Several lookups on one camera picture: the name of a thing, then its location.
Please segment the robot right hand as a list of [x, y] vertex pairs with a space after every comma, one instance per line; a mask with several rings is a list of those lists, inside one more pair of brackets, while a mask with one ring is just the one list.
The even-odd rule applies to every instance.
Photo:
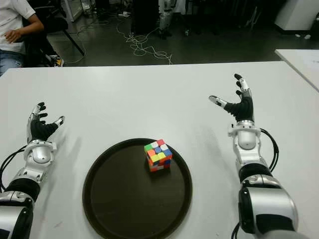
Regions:
[[239, 74], [234, 74], [236, 85], [240, 90], [236, 94], [240, 97], [240, 102], [230, 103], [217, 96], [209, 96], [209, 100], [219, 107], [223, 108], [229, 114], [235, 117], [236, 121], [249, 120], [254, 121], [254, 106], [251, 89], [247, 81]]

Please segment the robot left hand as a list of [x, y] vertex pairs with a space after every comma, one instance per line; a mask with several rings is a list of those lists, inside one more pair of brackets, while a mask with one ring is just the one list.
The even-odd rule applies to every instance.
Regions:
[[45, 118], [48, 113], [43, 113], [46, 109], [44, 102], [38, 103], [29, 115], [26, 126], [26, 141], [27, 144], [35, 140], [47, 141], [55, 131], [65, 122], [65, 116], [60, 116], [56, 121], [52, 123], [46, 123]]

